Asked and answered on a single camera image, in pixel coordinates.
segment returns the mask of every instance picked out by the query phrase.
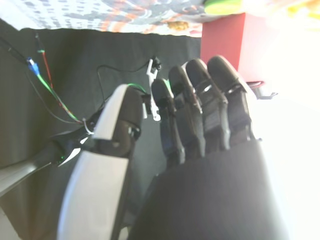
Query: patterned fabric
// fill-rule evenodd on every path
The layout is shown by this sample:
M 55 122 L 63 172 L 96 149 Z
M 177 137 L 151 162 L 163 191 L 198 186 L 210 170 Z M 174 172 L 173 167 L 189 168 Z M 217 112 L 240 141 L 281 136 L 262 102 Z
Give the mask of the patterned fabric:
M 0 18 L 16 29 L 98 31 L 201 37 L 203 0 L 0 0 Z

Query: blue connector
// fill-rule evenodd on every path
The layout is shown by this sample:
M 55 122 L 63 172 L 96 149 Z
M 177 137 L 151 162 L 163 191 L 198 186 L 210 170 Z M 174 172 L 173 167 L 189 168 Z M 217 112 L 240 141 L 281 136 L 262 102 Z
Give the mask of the blue connector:
M 29 69 L 37 76 L 40 75 L 40 71 L 39 71 L 39 67 L 38 64 L 36 62 L 33 61 L 33 59 L 31 57 L 28 57 L 26 59 L 26 61 L 28 62 L 28 67 Z

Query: white bracket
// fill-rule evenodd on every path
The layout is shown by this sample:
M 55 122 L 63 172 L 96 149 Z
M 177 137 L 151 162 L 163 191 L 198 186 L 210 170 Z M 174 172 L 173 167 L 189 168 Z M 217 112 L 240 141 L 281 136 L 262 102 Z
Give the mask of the white bracket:
M 150 85 L 150 95 L 151 95 L 151 101 L 150 101 L 150 105 L 151 105 L 151 112 L 152 112 L 152 116 L 153 116 L 153 120 L 155 120 L 156 122 L 161 120 L 161 117 L 159 115 L 159 108 L 157 107 L 155 100 L 154 100 L 154 96 L 152 95 L 152 89 L 151 89 L 151 85 L 154 82 L 154 80 L 157 78 L 157 74 L 158 74 L 158 70 L 155 69 L 154 72 L 152 72 L 152 65 L 153 65 L 154 61 L 152 59 L 150 59 L 149 61 L 149 65 L 148 68 L 146 70 L 146 74 L 149 77 L 149 85 Z

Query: black backdrop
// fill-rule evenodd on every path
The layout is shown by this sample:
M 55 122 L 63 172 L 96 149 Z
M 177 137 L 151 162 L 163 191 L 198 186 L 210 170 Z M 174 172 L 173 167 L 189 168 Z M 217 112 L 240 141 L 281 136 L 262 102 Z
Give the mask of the black backdrop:
M 130 70 L 156 55 L 163 63 L 158 76 L 166 78 L 174 65 L 200 56 L 200 39 L 184 36 L 71 29 L 38 33 L 46 49 L 56 92 L 79 118 L 89 117 L 102 103 L 97 66 L 108 64 Z M 47 76 L 41 55 L 36 52 L 33 30 L 16 31 L 0 20 L 0 36 L 23 55 L 33 57 L 42 75 Z M 25 72 L 28 72 L 25 66 L 0 48 L 0 167 L 36 153 L 49 136 L 77 127 L 59 122 L 46 112 Z M 136 73 L 102 68 L 100 74 L 105 96 L 121 83 L 138 83 L 150 91 L 145 68 Z M 55 100 L 30 76 L 53 112 L 66 119 Z M 47 167 L 0 198 L 1 207 L 22 239 L 56 239 L 63 194 L 75 163 L 76 159 L 61 168 Z M 150 117 L 143 121 L 134 153 L 126 221 L 133 219 L 152 177 L 165 166 L 159 124 Z

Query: back of robotic hand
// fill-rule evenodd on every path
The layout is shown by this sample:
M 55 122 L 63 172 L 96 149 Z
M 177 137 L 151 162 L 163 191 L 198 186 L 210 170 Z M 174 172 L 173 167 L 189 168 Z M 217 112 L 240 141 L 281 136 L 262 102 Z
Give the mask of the back of robotic hand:
M 152 84 L 167 171 L 156 176 L 130 240 L 289 239 L 254 131 L 256 96 L 221 56 Z

